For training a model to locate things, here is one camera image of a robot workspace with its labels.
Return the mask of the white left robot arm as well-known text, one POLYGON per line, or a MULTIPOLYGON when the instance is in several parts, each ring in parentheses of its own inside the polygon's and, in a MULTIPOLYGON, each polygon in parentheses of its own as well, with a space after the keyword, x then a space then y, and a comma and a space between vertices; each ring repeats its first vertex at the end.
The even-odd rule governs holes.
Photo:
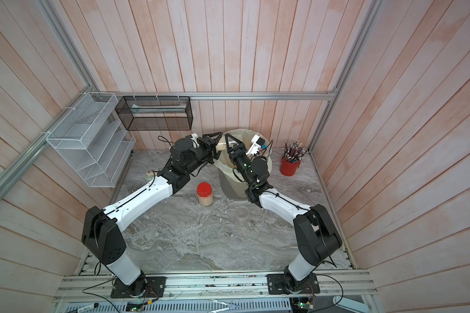
POLYGON ((222 132, 192 134, 179 139, 170 148, 163 169, 154 172, 150 182, 103 209, 92 207, 87 211, 81 241, 130 297, 144 295, 147 282, 146 275, 127 252, 123 232, 147 210, 180 191, 195 170, 213 164, 221 154, 216 146, 222 135, 222 132))

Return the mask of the wide oatmeal jar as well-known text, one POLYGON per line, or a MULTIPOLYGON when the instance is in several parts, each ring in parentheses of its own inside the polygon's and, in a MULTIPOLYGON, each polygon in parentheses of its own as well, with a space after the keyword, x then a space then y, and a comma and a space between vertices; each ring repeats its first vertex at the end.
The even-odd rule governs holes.
POLYGON ((246 221, 249 219, 249 211, 245 207, 239 207, 236 209, 236 219, 239 222, 246 221))

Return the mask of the red lidded oatmeal jar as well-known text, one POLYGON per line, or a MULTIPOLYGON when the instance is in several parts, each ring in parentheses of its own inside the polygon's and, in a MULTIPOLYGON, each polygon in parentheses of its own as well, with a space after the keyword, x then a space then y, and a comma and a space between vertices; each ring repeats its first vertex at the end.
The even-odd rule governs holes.
POLYGON ((207 182, 202 182, 197 186, 198 203, 202 206, 211 206, 214 202, 212 186, 207 182))

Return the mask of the small oatmeal jar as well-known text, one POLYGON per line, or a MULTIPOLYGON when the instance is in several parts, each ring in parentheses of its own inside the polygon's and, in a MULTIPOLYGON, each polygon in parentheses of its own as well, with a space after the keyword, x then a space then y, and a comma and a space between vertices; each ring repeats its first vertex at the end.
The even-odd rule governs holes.
POLYGON ((226 139, 222 138, 216 145, 216 151, 226 151, 228 147, 228 144, 226 142, 226 139))

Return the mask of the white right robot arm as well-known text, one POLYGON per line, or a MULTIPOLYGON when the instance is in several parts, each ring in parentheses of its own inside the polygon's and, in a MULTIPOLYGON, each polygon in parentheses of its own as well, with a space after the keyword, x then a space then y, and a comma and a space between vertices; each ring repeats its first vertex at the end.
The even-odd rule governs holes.
POLYGON ((225 141, 228 157, 238 171, 236 177, 242 177, 248 186, 245 190, 248 201, 280 216, 295 231, 298 254, 282 274, 266 276, 268 293, 319 292, 314 271, 343 245, 327 208, 321 204, 308 206, 284 196, 269 184, 265 159, 260 156, 250 159, 244 142, 229 133, 225 134, 225 141))

